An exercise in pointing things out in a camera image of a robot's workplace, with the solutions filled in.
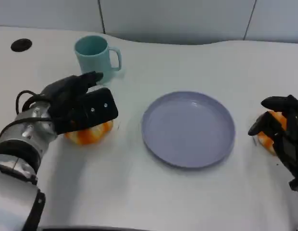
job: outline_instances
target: mug handle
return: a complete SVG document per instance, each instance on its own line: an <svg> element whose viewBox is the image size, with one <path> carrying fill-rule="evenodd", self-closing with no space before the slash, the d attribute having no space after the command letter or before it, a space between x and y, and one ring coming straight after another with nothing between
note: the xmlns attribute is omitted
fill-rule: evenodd
<svg viewBox="0 0 298 231"><path fill-rule="evenodd" d="M114 51L114 52L116 52L116 54L117 54L117 57L118 57L118 67L112 67L112 70L113 71L119 71L119 70L121 70L121 66L122 66L122 64L121 64L121 53L120 53L120 50L118 49L118 48L115 48L115 47L109 47L109 50L110 51Z"/></svg>

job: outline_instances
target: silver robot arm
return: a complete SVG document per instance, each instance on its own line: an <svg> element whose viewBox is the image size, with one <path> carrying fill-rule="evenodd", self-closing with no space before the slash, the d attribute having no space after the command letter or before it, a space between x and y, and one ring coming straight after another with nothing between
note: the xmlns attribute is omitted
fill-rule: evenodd
<svg viewBox="0 0 298 231"><path fill-rule="evenodd" d="M18 99L29 91L18 95L17 117L0 133L0 231L37 230L46 197L36 174L51 141L118 116L108 89L87 93L102 76L87 73L52 83L32 93L20 113Z"/></svg>

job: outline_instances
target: plate rim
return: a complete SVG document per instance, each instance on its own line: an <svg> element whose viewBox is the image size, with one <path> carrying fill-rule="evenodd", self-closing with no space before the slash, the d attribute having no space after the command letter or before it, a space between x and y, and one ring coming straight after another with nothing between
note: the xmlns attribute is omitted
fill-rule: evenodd
<svg viewBox="0 0 298 231"><path fill-rule="evenodd" d="M152 111L152 107L155 106L155 104L158 104L160 105L161 103L159 103L159 101L162 101L164 98L167 98L167 97L170 97L171 95L176 95L176 94L196 94L196 95L200 95L201 97L205 97L205 98L208 98L209 100L211 101L215 101L219 106L222 107L222 109L226 112L227 116L229 117L229 121L230 121L230 124L231 124L231 128L232 128L232 131L233 131L233 134L231 134L231 142L228 144L226 150L225 150L225 155L220 158L220 159L217 159L217 160L214 160L210 163L206 163L206 164L203 164L203 165L199 165L197 167L188 167L188 166L183 166L183 165L179 165L179 164L174 164L174 163L171 163L163 158L161 158L160 156L158 156L150 147L149 145L147 144L147 141L145 139L145 129L144 129L144 118L145 116L149 113L149 111L151 110ZM180 168L186 168L186 169L197 169L197 168L205 168L205 167L209 167L211 165L214 165L214 164L217 164L219 162L221 162L222 160L224 160L225 158L227 158L229 156L229 154L232 152L233 148L234 148L234 145L235 145L235 140L236 140L236 126L235 126L235 122L234 122L234 119L233 117L231 116L229 110L222 104L220 103L217 99L207 95L207 94L204 94L204 93L201 93L201 92L197 92L197 91L173 91L173 92L169 92L167 94L164 94L160 97L158 97L157 99L155 99L152 103L150 103L150 105L146 108L143 116L142 116L142 119L141 119L141 133L142 133L142 140L145 144L145 146L150 150L150 152L156 157L158 158L159 160L165 162L166 164L169 164L171 166L174 166L174 167L180 167Z"/></svg>

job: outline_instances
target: white wall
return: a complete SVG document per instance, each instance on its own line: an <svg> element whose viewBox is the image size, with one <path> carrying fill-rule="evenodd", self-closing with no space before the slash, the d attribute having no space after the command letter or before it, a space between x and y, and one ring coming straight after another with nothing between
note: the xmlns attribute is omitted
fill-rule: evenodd
<svg viewBox="0 0 298 231"><path fill-rule="evenodd" d="M0 25L103 31L97 0L0 0Z"/></svg>
<svg viewBox="0 0 298 231"><path fill-rule="evenodd" d="M0 0L0 26L103 32L98 1ZM100 3L106 33L123 39L203 44L243 39L246 35L248 40L298 42L298 0L100 0Z"/></svg>
<svg viewBox="0 0 298 231"><path fill-rule="evenodd" d="M257 0L246 39L298 42L298 0Z"/></svg>
<svg viewBox="0 0 298 231"><path fill-rule="evenodd" d="M243 39L254 0L100 0L106 34L164 43Z"/></svg>

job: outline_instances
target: black hole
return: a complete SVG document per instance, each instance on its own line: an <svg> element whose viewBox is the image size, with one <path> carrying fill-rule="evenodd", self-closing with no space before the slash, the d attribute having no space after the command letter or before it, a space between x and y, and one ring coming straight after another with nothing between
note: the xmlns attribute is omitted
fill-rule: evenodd
<svg viewBox="0 0 298 231"><path fill-rule="evenodd" d="M26 38L18 39L11 44L11 50L14 52L23 52L28 50L32 46L32 41Z"/></svg>

